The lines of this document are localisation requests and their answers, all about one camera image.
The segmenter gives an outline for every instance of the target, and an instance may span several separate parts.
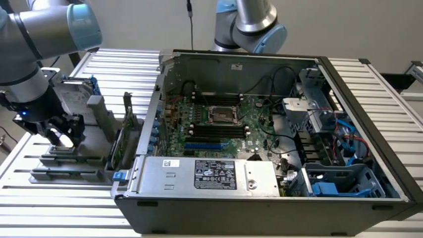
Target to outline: robotic arm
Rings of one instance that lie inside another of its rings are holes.
[[[14,121],[60,144],[83,141],[82,115],[68,115],[36,61],[102,44],[94,12],[66,0],[30,0],[34,11],[7,14],[0,8],[0,104],[18,112]]]
[[[269,0],[219,0],[213,51],[277,53],[287,30]]]

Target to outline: metal slotted table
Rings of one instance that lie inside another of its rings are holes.
[[[158,56],[159,51],[100,49],[87,53],[72,73],[75,77],[98,78],[107,108],[118,118],[124,115],[126,91],[132,92],[138,117],[146,116],[159,74]],[[414,111],[370,65],[355,59],[331,62],[423,187],[423,134],[410,116]],[[0,237],[140,237],[111,199],[110,186],[30,183],[30,171],[47,149],[47,139],[27,133],[0,166]],[[382,222],[357,237],[421,238],[423,213],[401,222]]]

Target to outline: white wall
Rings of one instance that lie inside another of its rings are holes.
[[[11,0],[22,8],[24,0]],[[190,46],[186,0],[90,0],[103,47]],[[423,0],[271,0],[289,38],[282,54],[369,58],[379,71],[402,72],[423,60]],[[214,40],[217,0],[193,0],[195,49]]]

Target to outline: warning label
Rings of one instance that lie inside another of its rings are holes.
[[[237,190],[234,161],[197,160],[194,177],[197,189]]]

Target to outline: motherboard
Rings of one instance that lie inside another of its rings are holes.
[[[171,157],[249,159],[269,156],[277,139],[271,101],[265,97],[171,96],[166,105]]]

